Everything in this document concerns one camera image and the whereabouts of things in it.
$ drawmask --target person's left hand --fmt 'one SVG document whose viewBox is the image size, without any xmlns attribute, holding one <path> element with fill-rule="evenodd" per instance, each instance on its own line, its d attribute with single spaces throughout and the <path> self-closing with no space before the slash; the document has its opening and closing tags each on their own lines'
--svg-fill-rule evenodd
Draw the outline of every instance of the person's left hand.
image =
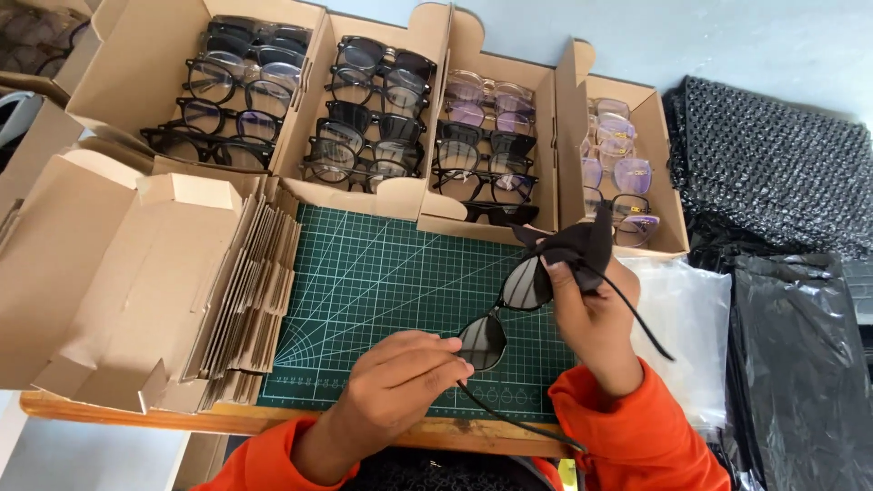
<svg viewBox="0 0 873 491">
<path fill-rule="evenodd" d="M 457 338 L 422 331 L 386 337 L 352 367 L 340 400 L 295 442 L 292 463 L 310 482 L 338 482 L 424 418 L 434 400 L 473 367 L 453 355 Z"/>
</svg>

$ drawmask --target black plastic bag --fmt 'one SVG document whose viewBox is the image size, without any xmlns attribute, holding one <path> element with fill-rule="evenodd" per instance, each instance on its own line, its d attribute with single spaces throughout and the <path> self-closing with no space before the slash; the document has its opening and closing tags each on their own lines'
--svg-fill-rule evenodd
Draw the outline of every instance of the black plastic bag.
<svg viewBox="0 0 873 491">
<path fill-rule="evenodd" d="M 839 259 L 734 265 L 748 392 L 732 397 L 748 396 L 767 490 L 873 489 L 873 400 Z"/>
</svg>

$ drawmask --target bubble wrap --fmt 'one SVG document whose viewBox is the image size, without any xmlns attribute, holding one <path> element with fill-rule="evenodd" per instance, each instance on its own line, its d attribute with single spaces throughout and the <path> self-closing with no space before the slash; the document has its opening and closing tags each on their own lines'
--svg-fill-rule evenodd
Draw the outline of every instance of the bubble wrap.
<svg viewBox="0 0 873 491">
<path fill-rule="evenodd" d="M 873 151 L 863 124 L 694 77 L 663 103 L 686 213 L 716 213 L 775 246 L 870 254 Z"/>
</svg>

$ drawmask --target orange jacket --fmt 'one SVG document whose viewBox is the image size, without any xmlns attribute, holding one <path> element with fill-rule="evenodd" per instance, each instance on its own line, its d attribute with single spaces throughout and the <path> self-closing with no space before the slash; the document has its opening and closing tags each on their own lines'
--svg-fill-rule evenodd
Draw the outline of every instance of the orange jacket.
<svg viewBox="0 0 873 491">
<path fill-rule="evenodd" d="M 585 367 L 565 371 L 548 391 L 564 433 L 588 447 L 588 454 L 576 455 L 586 472 L 586 489 L 729 491 L 727 472 L 688 425 L 663 380 L 640 362 L 643 385 L 606 411 L 596 409 L 602 404 L 601 392 Z M 216 478 L 195 491 L 339 489 L 357 474 L 358 466 L 337 485 L 324 487 L 304 479 L 291 463 L 294 440 L 314 423 L 315 418 L 297 418 L 246 440 Z M 561 490 L 557 473 L 536 463 Z"/>
</svg>

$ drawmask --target hand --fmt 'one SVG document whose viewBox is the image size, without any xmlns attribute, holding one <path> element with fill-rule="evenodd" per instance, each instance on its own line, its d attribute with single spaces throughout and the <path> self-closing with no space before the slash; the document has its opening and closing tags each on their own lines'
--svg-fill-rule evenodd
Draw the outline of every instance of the hand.
<svg viewBox="0 0 873 491">
<path fill-rule="evenodd" d="M 291 460 L 310 482 L 333 485 L 424 418 L 434 400 L 466 382 L 473 366 L 453 355 L 457 338 L 394 333 L 361 355 L 340 400 L 295 443 Z"/>
<path fill-rule="evenodd" d="M 643 367 L 630 346 L 634 315 L 604 281 L 595 295 L 582 296 L 565 263 L 546 266 L 554 292 L 554 317 L 561 338 L 579 357 L 604 392 L 624 397 L 643 383 Z M 604 274 L 636 308 L 640 280 L 613 256 Z"/>
</svg>

